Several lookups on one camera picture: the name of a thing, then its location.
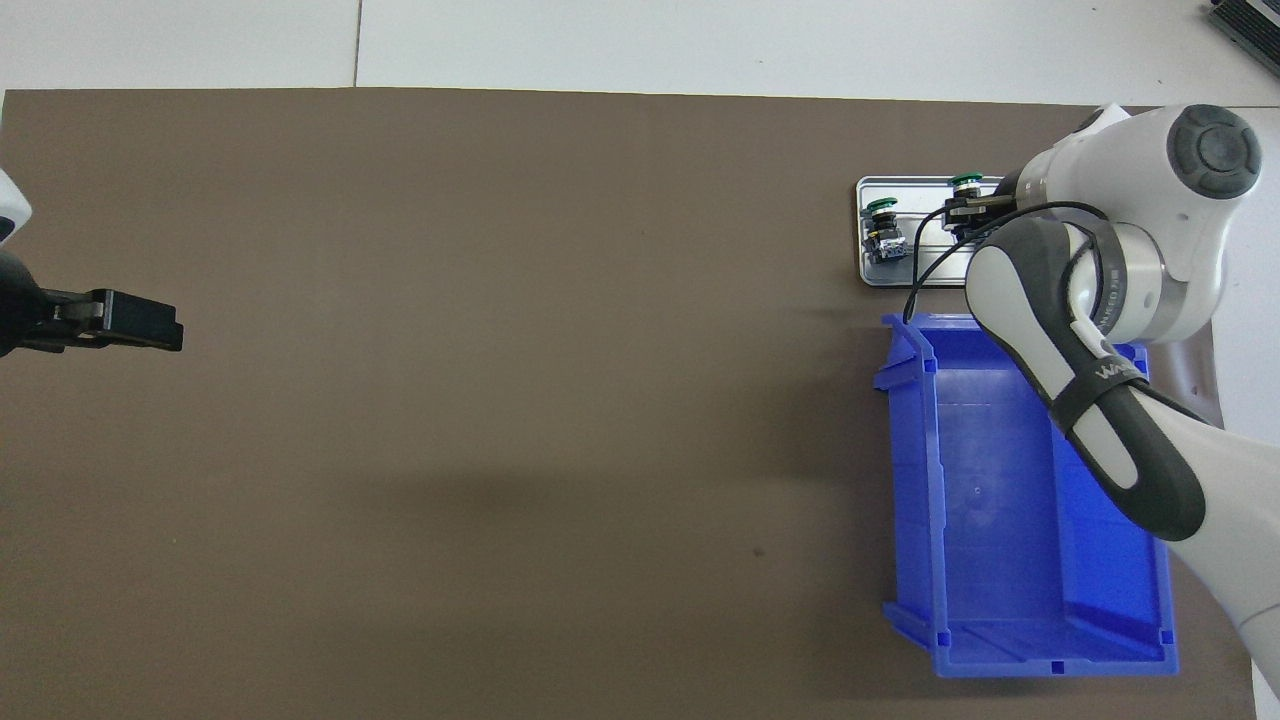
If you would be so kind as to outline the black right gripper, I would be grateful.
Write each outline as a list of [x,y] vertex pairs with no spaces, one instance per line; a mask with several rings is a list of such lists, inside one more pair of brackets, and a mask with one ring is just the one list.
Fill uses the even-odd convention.
[[992,196],[952,196],[945,201],[945,231],[955,242],[978,232],[980,227],[995,219],[993,211],[1016,211],[1030,206],[1030,191],[1027,190],[1025,170],[1006,174],[996,186]]

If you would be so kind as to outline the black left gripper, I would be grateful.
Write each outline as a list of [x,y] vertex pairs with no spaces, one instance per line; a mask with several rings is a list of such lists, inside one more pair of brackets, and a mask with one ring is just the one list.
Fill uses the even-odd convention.
[[41,350],[106,345],[179,352],[186,328],[177,307],[119,290],[41,290],[24,263],[1,251],[1,357],[40,327]]

